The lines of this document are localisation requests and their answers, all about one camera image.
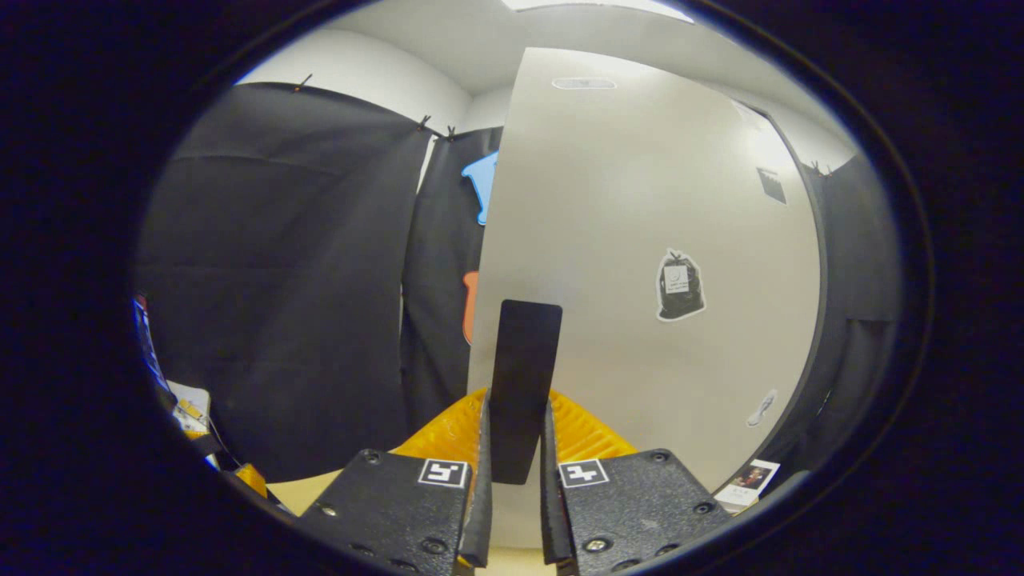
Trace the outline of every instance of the ceiling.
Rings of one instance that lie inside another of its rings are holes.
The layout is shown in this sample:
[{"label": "ceiling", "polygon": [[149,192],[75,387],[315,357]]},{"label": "ceiling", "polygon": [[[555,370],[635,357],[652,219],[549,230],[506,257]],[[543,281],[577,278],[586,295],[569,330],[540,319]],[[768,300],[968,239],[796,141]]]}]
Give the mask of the ceiling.
[{"label": "ceiling", "polygon": [[775,100],[846,139],[837,121],[787,76],[701,26],[614,6],[514,12],[501,0],[381,0],[325,25],[392,44],[471,95],[510,86],[527,46],[595,52]]}]

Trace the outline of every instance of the black trash bag sticker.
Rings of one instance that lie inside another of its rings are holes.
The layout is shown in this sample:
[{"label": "black trash bag sticker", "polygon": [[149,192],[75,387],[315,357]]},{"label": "black trash bag sticker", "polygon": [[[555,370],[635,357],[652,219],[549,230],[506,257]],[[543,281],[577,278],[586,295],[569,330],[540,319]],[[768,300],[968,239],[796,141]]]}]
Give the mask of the black trash bag sticker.
[{"label": "black trash bag sticker", "polygon": [[669,248],[657,269],[657,319],[675,322],[705,308],[700,269],[693,259]]}]

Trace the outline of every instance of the black curtain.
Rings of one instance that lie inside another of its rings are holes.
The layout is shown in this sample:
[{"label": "black curtain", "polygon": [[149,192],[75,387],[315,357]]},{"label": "black curtain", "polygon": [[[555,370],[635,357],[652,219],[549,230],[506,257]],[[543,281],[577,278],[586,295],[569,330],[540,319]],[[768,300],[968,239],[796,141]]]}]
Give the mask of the black curtain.
[{"label": "black curtain", "polygon": [[770,492],[815,469],[864,415],[888,359],[901,305],[900,244],[888,198],[857,156],[824,175],[804,167],[823,227],[827,297],[818,351],[800,397],[760,458],[782,465]]},{"label": "black curtain", "polygon": [[429,132],[315,88],[231,88],[153,193],[137,253],[168,378],[269,482],[410,433],[399,286]]},{"label": "black curtain", "polygon": [[402,385],[412,429],[466,394],[469,344],[463,336],[463,276],[480,263],[484,227],[467,165],[498,151],[502,128],[439,138],[416,199],[406,269]]}]

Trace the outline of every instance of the ceiling light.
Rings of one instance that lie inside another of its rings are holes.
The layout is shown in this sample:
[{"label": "ceiling light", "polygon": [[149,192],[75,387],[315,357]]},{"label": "ceiling light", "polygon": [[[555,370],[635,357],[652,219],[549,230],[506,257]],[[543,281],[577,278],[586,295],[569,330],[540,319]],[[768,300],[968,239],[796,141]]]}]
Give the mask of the ceiling light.
[{"label": "ceiling light", "polygon": [[623,8],[633,8],[636,10],[660,14],[663,16],[669,16],[671,18],[693,24],[693,18],[675,8],[670,8],[665,4],[654,2],[654,0],[502,0],[502,2],[505,2],[506,6],[517,12],[531,8],[545,8],[548,6],[563,6],[571,4],[620,6]]}]

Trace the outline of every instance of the blue paper cutout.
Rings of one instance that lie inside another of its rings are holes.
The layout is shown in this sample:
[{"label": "blue paper cutout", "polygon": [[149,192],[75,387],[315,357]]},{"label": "blue paper cutout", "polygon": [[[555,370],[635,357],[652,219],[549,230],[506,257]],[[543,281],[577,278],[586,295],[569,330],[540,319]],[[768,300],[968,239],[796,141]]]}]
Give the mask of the blue paper cutout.
[{"label": "blue paper cutout", "polygon": [[476,216],[476,223],[481,227],[487,223],[487,207],[490,205],[490,188],[495,184],[496,166],[498,166],[497,152],[462,169],[462,175],[469,176],[476,190],[476,199],[480,202],[480,213]]}]

